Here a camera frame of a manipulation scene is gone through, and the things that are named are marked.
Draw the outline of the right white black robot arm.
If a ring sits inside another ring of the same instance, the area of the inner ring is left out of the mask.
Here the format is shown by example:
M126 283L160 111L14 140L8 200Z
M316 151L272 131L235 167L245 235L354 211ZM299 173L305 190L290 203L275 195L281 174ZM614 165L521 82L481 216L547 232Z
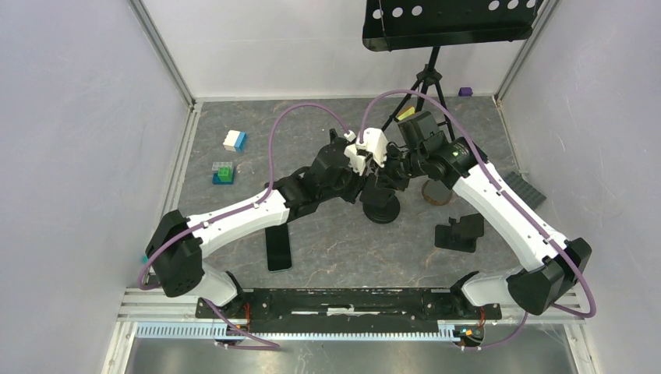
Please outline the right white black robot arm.
M452 312L469 318L488 304L513 302L539 316L554 307L582 318L596 314L596 301L583 275L592 249L548 225L498 175L480 149L462 136L450 142L428 112L400 122L406 147L390 146L384 131L365 123L355 140L355 170L376 166L376 181L400 189L411 178L443 183L475 208L510 246L518 265L496 273L475 273L450 297Z

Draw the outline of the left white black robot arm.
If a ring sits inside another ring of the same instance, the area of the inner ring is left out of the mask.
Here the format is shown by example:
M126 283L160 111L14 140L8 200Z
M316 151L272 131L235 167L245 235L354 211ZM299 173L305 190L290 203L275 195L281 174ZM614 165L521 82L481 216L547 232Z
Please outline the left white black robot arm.
M386 158L384 146L332 143L319 151L309 167L268 183L262 192L242 202L188 217L179 210L166 213L146 247L139 288L151 289L144 278L153 270L157 278L153 287L167 297L195 295L211 301L226 317L238 316L245 307L239 286L229 273L207 269L204 259L256 231L315 213L330 199L354 203L365 184L369 162L382 167Z

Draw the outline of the black round-base phone stand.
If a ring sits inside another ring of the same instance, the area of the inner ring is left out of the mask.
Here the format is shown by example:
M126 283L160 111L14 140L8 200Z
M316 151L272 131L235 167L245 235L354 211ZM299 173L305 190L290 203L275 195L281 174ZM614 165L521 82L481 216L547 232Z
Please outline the black round-base phone stand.
M330 138L329 147L331 149L343 152L345 147L348 145L347 139L343 137L342 134L338 134L335 129L330 129L328 134Z

